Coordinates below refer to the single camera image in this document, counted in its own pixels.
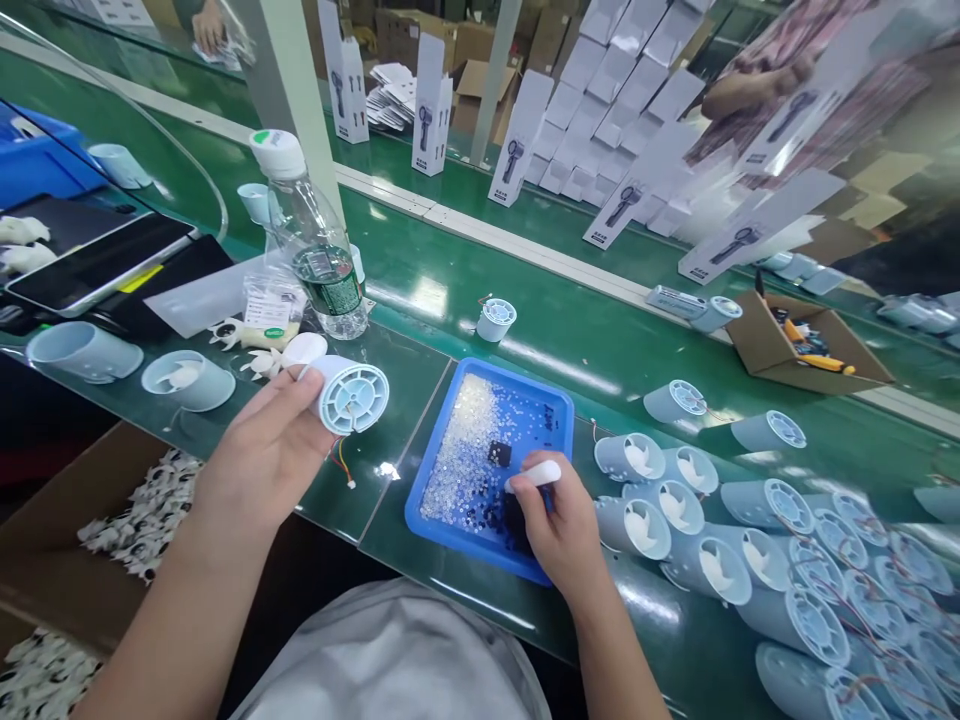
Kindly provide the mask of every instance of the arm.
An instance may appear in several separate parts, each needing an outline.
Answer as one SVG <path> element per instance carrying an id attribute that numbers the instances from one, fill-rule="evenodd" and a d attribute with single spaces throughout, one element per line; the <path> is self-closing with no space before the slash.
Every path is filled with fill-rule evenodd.
<path id="1" fill-rule="evenodd" d="M 523 475 L 510 484 L 523 508 L 530 546 L 570 607 L 590 718 L 670 720 L 607 570 L 593 501 L 561 453 L 533 453 L 523 468 L 545 460 L 555 460 L 562 469 L 552 486 L 553 512 L 547 512 L 540 492 Z"/>
<path id="2" fill-rule="evenodd" d="M 722 120 L 738 110 L 765 105 L 794 91 L 813 73 L 813 63 L 802 55 L 794 63 L 771 72 L 732 72 L 707 91 L 700 112 L 710 120 Z"/>
<path id="3" fill-rule="evenodd" d="M 285 370 L 227 428 L 197 478 L 193 510 L 120 646 L 74 720 L 200 720 L 217 714 L 273 538 L 333 436 L 306 408 L 323 387 Z"/>

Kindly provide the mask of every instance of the person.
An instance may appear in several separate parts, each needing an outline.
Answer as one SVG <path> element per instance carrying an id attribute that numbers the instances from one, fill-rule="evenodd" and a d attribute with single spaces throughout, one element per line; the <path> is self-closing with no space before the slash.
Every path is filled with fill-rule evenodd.
<path id="1" fill-rule="evenodd" d="M 699 162 L 731 141 L 737 153 L 743 153 L 787 98 L 810 79 L 817 58 L 844 25 L 875 5 L 875 0 L 795 0 L 707 90 L 700 112 L 712 122 L 687 161 Z M 833 168 L 929 84 L 929 76 L 909 63 L 881 65 L 827 118 L 778 178 L 750 178 L 746 184 L 773 188 L 800 170 Z"/>
<path id="2" fill-rule="evenodd" d="M 193 33 L 204 54 L 216 57 L 227 44 L 227 31 L 217 0 L 174 0 L 184 30 Z"/>
<path id="3" fill-rule="evenodd" d="M 335 437 L 309 410 L 324 379 L 284 370 L 227 428 L 200 474 L 193 509 L 139 611 L 75 720 L 214 718 L 280 524 Z M 522 474 L 511 480 L 530 545 L 563 594 L 579 642 L 593 720 L 668 720 L 607 571 L 590 496 L 560 453 L 553 510 Z M 520 644 L 409 580 L 347 592 L 307 620 L 235 718 L 548 718 Z"/>

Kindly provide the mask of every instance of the yellow tool handle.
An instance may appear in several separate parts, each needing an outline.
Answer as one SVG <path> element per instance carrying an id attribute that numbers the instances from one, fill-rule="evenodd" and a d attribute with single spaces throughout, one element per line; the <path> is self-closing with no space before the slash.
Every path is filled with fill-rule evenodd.
<path id="1" fill-rule="evenodd" d="M 836 358 L 825 358 L 823 355 L 799 355 L 798 358 L 808 365 L 818 367 L 821 370 L 829 370 L 830 372 L 853 375 L 857 371 L 853 365 L 847 365 L 842 360 L 837 360 Z"/>

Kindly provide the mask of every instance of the white bottle cap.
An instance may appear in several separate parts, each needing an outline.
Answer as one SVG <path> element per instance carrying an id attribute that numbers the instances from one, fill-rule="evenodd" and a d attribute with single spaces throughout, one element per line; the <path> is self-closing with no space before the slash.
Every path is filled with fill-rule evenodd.
<path id="1" fill-rule="evenodd" d="M 260 170 L 271 180 L 293 180 L 307 174 L 300 141 L 286 130 L 257 130 L 250 135 L 250 149 Z"/>

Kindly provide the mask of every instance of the small plastic bag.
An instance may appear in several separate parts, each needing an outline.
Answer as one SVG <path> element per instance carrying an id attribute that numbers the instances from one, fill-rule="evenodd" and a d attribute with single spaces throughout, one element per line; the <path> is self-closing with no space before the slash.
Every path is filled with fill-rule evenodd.
<path id="1" fill-rule="evenodd" d="M 307 294 L 294 278 L 272 274 L 245 276 L 243 289 L 247 305 L 241 346 L 282 351 L 300 332 Z"/>

